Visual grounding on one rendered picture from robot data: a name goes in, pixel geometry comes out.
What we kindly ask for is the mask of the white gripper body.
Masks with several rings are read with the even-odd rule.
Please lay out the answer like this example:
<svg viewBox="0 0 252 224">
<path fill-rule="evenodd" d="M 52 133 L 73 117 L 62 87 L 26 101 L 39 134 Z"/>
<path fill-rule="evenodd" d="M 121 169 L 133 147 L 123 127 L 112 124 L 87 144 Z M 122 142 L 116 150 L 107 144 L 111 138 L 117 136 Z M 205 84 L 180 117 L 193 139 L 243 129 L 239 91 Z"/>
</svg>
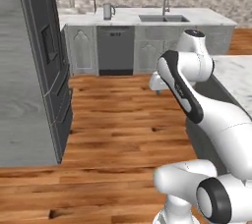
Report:
<svg viewBox="0 0 252 224">
<path fill-rule="evenodd" d="M 162 80 L 158 72 L 153 72 L 150 83 L 150 90 L 161 92 L 162 90 L 169 90 L 168 85 Z"/>
</svg>

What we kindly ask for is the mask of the wide grey base cupboard run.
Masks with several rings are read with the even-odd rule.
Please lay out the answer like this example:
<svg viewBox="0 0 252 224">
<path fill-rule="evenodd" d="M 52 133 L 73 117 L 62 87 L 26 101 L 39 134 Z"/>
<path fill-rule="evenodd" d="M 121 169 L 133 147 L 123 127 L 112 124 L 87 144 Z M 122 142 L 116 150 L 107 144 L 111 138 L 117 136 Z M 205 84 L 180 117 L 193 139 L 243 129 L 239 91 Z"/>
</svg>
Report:
<svg viewBox="0 0 252 224">
<path fill-rule="evenodd" d="M 225 55 L 229 50 L 234 26 L 137 26 L 134 73 L 154 72 L 158 57 L 167 49 L 174 50 L 186 29 L 198 29 L 206 36 L 206 47 L 211 55 Z"/>
</svg>

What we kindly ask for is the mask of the grey dishwasher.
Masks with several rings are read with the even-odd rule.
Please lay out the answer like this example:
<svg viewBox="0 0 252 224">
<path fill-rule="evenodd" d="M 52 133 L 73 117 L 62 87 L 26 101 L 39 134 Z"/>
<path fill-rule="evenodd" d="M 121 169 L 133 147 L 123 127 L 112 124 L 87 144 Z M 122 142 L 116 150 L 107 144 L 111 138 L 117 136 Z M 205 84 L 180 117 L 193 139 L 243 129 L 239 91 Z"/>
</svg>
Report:
<svg viewBox="0 0 252 224">
<path fill-rule="evenodd" d="M 132 76 L 134 65 L 133 26 L 96 28 L 98 73 L 101 76 Z"/>
</svg>

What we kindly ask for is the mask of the steel sink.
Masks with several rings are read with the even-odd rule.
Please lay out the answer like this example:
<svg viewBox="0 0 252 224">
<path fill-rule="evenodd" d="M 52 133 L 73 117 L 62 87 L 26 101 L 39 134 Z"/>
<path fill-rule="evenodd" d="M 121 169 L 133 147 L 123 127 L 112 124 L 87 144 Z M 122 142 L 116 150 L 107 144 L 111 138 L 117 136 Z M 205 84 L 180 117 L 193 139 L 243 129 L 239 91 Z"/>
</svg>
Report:
<svg viewBox="0 0 252 224">
<path fill-rule="evenodd" d="M 182 15 L 139 15 L 141 22 L 166 22 L 166 23 L 188 23 L 190 22 Z"/>
</svg>

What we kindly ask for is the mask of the dark grey island cabinet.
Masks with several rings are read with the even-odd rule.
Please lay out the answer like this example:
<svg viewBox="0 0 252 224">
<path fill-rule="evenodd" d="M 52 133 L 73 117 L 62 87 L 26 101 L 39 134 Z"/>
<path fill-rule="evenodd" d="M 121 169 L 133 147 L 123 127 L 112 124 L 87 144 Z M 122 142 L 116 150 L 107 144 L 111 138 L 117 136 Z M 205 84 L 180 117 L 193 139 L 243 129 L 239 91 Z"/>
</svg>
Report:
<svg viewBox="0 0 252 224">
<path fill-rule="evenodd" d="M 211 99 L 220 100 L 235 104 L 240 107 L 252 120 L 252 114 L 249 114 L 242 105 L 234 98 L 234 96 L 221 84 L 221 82 L 215 77 L 211 76 L 206 82 L 196 83 L 196 91 Z M 199 159 L 210 160 L 217 168 L 218 174 L 223 175 L 227 173 L 225 165 L 222 163 L 218 153 L 213 147 L 210 139 L 204 133 L 204 131 L 189 119 L 185 121 L 186 133 L 191 141 L 196 156 Z"/>
</svg>

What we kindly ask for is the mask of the steel tap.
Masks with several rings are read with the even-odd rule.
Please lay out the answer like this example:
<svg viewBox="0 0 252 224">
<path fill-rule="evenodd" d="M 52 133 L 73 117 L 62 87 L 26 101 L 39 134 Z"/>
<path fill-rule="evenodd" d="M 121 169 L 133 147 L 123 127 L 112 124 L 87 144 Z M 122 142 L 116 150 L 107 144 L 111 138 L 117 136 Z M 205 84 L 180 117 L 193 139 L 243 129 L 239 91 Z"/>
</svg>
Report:
<svg viewBox="0 0 252 224">
<path fill-rule="evenodd" d="M 162 15 L 164 16 L 166 12 L 170 12 L 169 0 L 163 0 L 162 2 Z"/>
</svg>

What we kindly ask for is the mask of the narrow grey base cupboard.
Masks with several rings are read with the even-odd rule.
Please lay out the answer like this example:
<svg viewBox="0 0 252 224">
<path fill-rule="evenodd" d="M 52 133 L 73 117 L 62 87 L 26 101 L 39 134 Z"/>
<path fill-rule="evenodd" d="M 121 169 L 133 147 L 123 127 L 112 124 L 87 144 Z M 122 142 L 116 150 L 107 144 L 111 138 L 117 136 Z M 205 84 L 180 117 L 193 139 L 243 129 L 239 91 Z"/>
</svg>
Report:
<svg viewBox="0 0 252 224">
<path fill-rule="evenodd" d="M 95 75 L 94 27 L 66 25 L 64 32 L 71 75 Z"/>
</svg>

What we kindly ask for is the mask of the grey metal jug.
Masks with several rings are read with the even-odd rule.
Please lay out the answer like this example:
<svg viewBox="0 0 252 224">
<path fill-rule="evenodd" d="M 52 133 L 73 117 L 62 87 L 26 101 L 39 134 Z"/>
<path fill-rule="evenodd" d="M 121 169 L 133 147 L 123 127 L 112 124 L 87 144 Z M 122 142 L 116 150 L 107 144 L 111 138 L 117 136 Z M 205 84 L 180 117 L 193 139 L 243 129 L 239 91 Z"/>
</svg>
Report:
<svg viewBox="0 0 252 224">
<path fill-rule="evenodd" d="M 106 21 L 110 21 L 112 17 L 115 15 L 116 10 L 111 3 L 104 3 L 103 4 L 103 18 Z"/>
</svg>

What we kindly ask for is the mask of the dark grey fridge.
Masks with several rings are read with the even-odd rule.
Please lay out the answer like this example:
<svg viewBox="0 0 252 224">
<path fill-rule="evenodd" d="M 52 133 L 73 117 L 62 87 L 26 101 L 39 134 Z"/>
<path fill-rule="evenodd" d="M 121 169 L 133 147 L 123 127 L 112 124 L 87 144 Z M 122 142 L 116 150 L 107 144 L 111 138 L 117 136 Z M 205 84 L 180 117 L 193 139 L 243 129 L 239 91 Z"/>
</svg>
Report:
<svg viewBox="0 0 252 224">
<path fill-rule="evenodd" d="M 69 63 L 62 46 L 56 0 L 21 0 L 21 3 L 56 160 L 60 163 L 73 112 Z"/>
</svg>

